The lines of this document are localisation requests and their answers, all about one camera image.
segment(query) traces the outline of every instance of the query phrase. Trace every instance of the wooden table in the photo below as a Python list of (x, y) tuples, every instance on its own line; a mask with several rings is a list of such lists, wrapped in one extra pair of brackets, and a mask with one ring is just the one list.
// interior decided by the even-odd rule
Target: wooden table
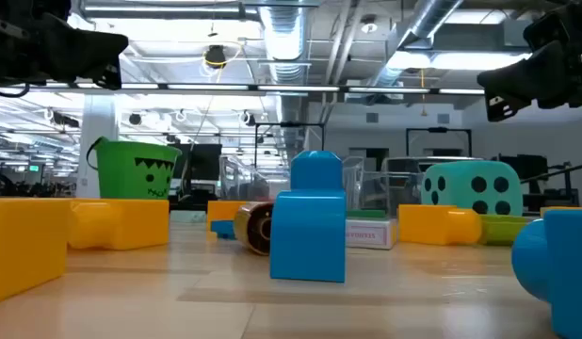
[(204, 225), (169, 246), (72, 251), (58, 280), (0, 302), (0, 339), (556, 338), (508, 248), (348, 250), (345, 284), (274, 281)]

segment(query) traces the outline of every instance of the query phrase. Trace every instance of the exposed ceiling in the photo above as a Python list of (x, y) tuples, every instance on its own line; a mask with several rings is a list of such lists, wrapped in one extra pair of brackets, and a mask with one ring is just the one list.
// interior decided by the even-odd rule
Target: exposed ceiling
[[(268, 1), (292, 3), (291, 0), (264, 0), (262, 3)], [(477, 89), (477, 70), (496, 67), (497, 64), (477, 57), (461, 61), (459, 55), (453, 55), (449, 57), (450, 61), (456, 62), (449, 65), (448, 60), (443, 63), (439, 56), (450, 52), (473, 54), (480, 49), (486, 55), (492, 52), (501, 56), (520, 56), (526, 49), (511, 44), (513, 39), (519, 38), (514, 38), (511, 35), (515, 33), (511, 31), (514, 28), (505, 24), (517, 17), (535, 17), (544, 9), (538, 2), (529, 0), (465, 0), (437, 31), (428, 49), (423, 49), (418, 41), (400, 46), (399, 52), (395, 53), (396, 49), (390, 47), (393, 34), (411, 19), (415, 6), (413, 1), (324, 0), (317, 7), (301, 9), (307, 13), (305, 18), (301, 16), (301, 22), (297, 19), (287, 23), (287, 28), (294, 24), (305, 26), (301, 58), (274, 60), (273, 55), (292, 48), (292, 43), (286, 42), (288, 36), (285, 37), (287, 40), (273, 39), (278, 43), (275, 45), (265, 39), (268, 28), (264, 15), (276, 19), (278, 14), (265, 14), (252, 5), (255, 3), (245, 2), (243, 16), (237, 13), (239, 3), (236, 2), (87, 0), (79, 4), (80, 8), (86, 9), (81, 13), (86, 13), (86, 17), (73, 15), (70, 24), (83, 29), (120, 33), (130, 39), (129, 48), (121, 55), (124, 83), (270, 84), (274, 83), (276, 72), (285, 67), (295, 67), (301, 73), (293, 81), (300, 85), (322, 85), (327, 83), (331, 50), (337, 49), (333, 65), (338, 66), (339, 84), (366, 84), (386, 64), (392, 65), (393, 60), (394, 68), (399, 70), (396, 86)], [(241, 20), (235, 20), (235, 15), (240, 15), (238, 18)], [(367, 23), (374, 24), (376, 30), (363, 30)], [(276, 25), (273, 29), (274, 33), (278, 32)], [(295, 33), (289, 32), (292, 32), (288, 35), (293, 38)], [(488, 36), (501, 41), (491, 45), (484, 40)], [(228, 61), (221, 70), (205, 66), (203, 53), (210, 45), (224, 46)], [(419, 66), (418, 60), (422, 59), (425, 64)], [(332, 73), (329, 82), (334, 82), (334, 78)], [(293, 98), (276, 95), (207, 94), (146, 94), (142, 91), (113, 94), (121, 114), (122, 138), (166, 143), (166, 138), (157, 132), (181, 133), (183, 142), (221, 142), (225, 152), (230, 153), (237, 153), (237, 149), (241, 148), (245, 152), (241, 156), (243, 161), (251, 164), (254, 131), (253, 127), (240, 122), (239, 114), (250, 113), (258, 121), (289, 120), (290, 116), (286, 114), (293, 104), (290, 101)], [(334, 105), (328, 126), (344, 129), (389, 129), (438, 123), (461, 126), (462, 110), (479, 97), (396, 95), (385, 100), (385, 105), (372, 105), (380, 101), (365, 105), (364, 101), (352, 102), (349, 98), (328, 98), (327, 102)], [(321, 95), (299, 97), (299, 102), (302, 104), (293, 112), (295, 120), (317, 122), (320, 119), (324, 109)], [(50, 118), (57, 112), (84, 123), (84, 105), (85, 94), (67, 91), (32, 91), (22, 99), (0, 97), (2, 129), (38, 132), (35, 135), (1, 134), (0, 161), (26, 160), (30, 157), (32, 160), (54, 159), (55, 153), (58, 153), (65, 156), (61, 162), (67, 166), (62, 168), (74, 169), (79, 155), (79, 129), (55, 125)], [(378, 122), (367, 122), (366, 113), (377, 113)], [(143, 123), (132, 125), (129, 122), (131, 114), (139, 114)], [(264, 154), (265, 151), (292, 155), (291, 149), (302, 145), (303, 132), (297, 129), (281, 132), (275, 127), (268, 132), (272, 137), (267, 137), (260, 145), (260, 162), (263, 164), (283, 165), (285, 158)]]

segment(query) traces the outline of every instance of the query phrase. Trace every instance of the blue toy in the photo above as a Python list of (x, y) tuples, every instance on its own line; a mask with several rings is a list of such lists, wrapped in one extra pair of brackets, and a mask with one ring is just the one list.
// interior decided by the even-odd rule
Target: blue toy
[(433, 165), (421, 183), (423, 204), (472, 208), (479, 214), (521, 216), (524, 198), (515, 170), (499, 161)]
[(234, 237), (234, 222), (233, 221), (212, 221), (212, 232), (218, 234), (219, 239), (231, 239), (235, 240)]
[(551, 304), (553, 330), (582, 339), (582, 210), (555, 210), (529, 223), (512, 250), (515, 276)]
[(293, 160), (291, 191), (279, 194), (272, 211), (270, 278), (345, 281), (346, 192), (335, 154)]

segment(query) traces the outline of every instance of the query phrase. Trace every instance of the yellow block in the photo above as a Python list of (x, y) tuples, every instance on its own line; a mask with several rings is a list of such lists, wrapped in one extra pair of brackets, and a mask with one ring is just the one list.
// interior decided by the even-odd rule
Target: yellow block
[(69, 245), (132, 250), (169, 241), (170, 206), (157, 200), (73, 200)]
[(399, 206), (400, 241), (430, 245), (475, 244), (481, 237), (481, 218), (456, 206)]
[(540, 209), (540, 218), (544, 218), (544, 213), (554, 210), (554, 209), (561, 209), (561, 210), (582, 210), (582, 207), (569, 207), (569, 206), (552, 206), (552, 207), (542, 207)]
[(0, 199), (0, 300), (65, 272), (70, 200)]
[(247, 202), (211, 201), (207, 202), (207, 234), (215, 235), (212, 231), (212, 221), (234, 220), (239, 208)]

